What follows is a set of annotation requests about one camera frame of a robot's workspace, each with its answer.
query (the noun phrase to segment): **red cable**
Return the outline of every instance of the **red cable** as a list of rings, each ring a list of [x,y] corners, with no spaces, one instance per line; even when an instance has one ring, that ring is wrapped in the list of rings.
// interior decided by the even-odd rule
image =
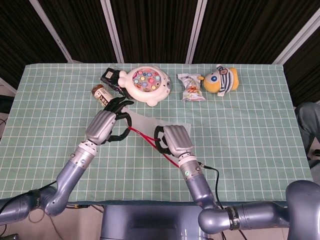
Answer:
[[[147,136],[147,135],[143,134],[142,132],[134,129],[134,128],[131,127],[131,126],[129,126],[128,128],[129,128],[130,130],[136,132],[137,134],[139,134],[139,135],[140,135],[141,137],[143,137],[144,140],[146,140],[152,147],[154,147],[155,149],[157,149],[156,145],[154,145],[154,143],[151,142],[150,140],[152,140],[152,141],[158,141],[158,139],[154,139],[154,138],[152,138],[152,137],[150,137],[150,136]],[[165,155],[165,154],[162,154],[162,155],[163,155],[170,163],[172,163],[174,166],[176,166],[177,168],[179,168],[178,164],[176,164],[173,160],[171,160],[167,155]]]

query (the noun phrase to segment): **green grid tablecloth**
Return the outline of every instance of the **green grid tablecloth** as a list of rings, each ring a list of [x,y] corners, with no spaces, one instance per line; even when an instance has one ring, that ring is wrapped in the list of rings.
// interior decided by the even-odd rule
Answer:
[[[207,75],[215,64],[151,64],[172,81],[168,98],[129,109],[169,122],[191,124],[197,159],[220,170],[221,201],[285,200],[290,182],[311,180],[281,65],[228,64],[237,91],[224,97],[203,90],[204,101],[183,102],[180,73]],[[108,67],[142,64],[33,64],[26,66],[0,143],[1,198],[54,181],[102,106],[91,89]],[[115,127],[122,132],[125,124]],[[214,190],[216,174],[204,171]],[[179,170],[131,132],[107,143],[74,188],[70,201],[191,201]]]

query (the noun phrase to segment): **jeans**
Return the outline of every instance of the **jeans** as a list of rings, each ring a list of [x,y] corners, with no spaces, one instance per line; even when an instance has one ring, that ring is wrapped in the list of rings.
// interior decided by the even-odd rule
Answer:
[[[305,102],[295,109],[295,116],[305,150],[308,155],[315,138],[320,143],[320,105],[313,102]]]

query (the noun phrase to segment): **dark curtain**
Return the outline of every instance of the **dark curtain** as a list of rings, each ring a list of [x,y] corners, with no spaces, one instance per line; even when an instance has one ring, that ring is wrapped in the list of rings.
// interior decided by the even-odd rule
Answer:
[[[320,28],[283,67],[294,106],[320,100]]]
[[[67,60],[27,0],[0,1],[0,77],[18,88],[25,66]]]
[[[125,63],[185,63],[197,0],[111,0]]]
[[[320,0],[208,0],[193,63],[271,64]]]
[[[73,60],[117,62],[100,0],[39,0]]]

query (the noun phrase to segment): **striped plush toy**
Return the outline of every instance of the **striped plush toy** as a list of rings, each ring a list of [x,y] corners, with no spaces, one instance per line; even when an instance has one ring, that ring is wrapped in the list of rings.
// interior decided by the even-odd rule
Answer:
[[[217,71],[202,77],[204,88],[210,93],[223,97],[225,93],[236,90],[239,86],[237,70],[234,67],[223,67],[218,64]]]

